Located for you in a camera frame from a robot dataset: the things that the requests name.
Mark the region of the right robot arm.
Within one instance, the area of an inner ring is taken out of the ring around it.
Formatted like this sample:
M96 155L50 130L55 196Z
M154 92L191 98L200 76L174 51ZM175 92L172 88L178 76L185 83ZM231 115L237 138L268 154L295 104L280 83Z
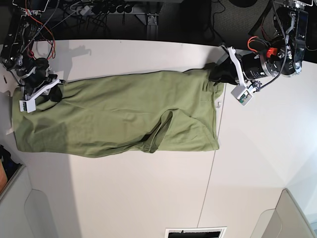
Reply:
M47 27L50 18L40 20L47 9L48 0L14 0L13 15L7 36L0 54L0 62L10 72L22 90L22 98L29 100L36 93L53 102L60 102L62 92L56 74L50 72L49 60L56 56L55 38L48 39L45 33L52 34ZM35 57L33 45L37 39L43 39L50 45L46 57Z

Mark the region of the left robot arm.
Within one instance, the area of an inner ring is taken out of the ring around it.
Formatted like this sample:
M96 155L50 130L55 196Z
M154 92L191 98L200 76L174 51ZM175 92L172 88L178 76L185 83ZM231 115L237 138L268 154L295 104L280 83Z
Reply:
M248 89L257 92L274 82L279 76L291 76L302 71L306 50L308 26L307 6L302 0L270 0L257 22L249 31L249 53L228 56L217 64L209 75L209 81L242 85L250 82ZM273 12L275 33L269 37L255 35L262 29L268 13Z

